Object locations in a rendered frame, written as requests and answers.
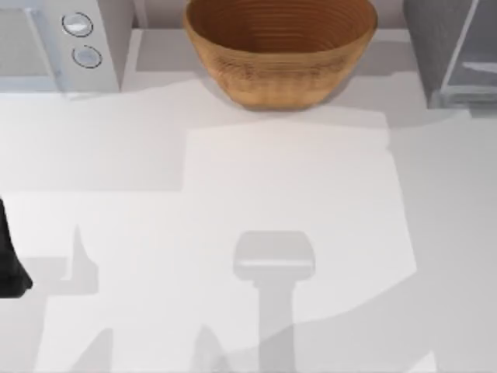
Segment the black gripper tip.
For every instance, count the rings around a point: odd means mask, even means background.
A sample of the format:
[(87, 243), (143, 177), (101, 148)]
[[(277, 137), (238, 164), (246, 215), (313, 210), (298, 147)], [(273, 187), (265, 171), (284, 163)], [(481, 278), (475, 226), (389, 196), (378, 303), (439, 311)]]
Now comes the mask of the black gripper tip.
[(0, 198), (0, 299), (21, 298), (33, 280), (16, 254), (3, 199)]

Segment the brown woven basket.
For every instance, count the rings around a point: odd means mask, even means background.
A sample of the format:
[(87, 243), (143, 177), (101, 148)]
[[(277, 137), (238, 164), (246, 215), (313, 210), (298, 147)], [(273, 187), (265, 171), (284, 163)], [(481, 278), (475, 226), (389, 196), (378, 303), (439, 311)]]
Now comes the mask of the brown woven basket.
[(233, 102), (299, 110), (327, 99), (377, 29), (371, 0), (189, 0), (187, 35)]

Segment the round microwave knob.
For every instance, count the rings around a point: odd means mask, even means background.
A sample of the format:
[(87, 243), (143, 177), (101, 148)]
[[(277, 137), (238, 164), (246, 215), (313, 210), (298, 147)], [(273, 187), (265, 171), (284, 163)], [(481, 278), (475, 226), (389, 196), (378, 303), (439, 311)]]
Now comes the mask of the round microwave knob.
[(94, 30), (91, 18), (83, 12), (63, 15), (61, 25), (66, 34), (79, 38), (89, 36)]
[(71, 57), (74, 63), (81, 68), (95, 69), (103, 62), (101, 53), (89, 45), (75, 47), (71, 51)]

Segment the pale microwave oven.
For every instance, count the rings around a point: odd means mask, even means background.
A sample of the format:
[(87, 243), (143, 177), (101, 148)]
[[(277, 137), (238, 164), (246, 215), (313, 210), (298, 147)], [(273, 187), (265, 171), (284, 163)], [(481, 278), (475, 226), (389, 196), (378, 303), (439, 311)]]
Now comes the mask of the pale microwave oven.
[[(64, 32), (61, 17), (73, 12), (91, 18), (89, 36)], [(0, 0), (0, 92), (119, 92), (134, 14), (134, 0)], [(103, 56), (98, 68), (73, 62), (83, 45)]]

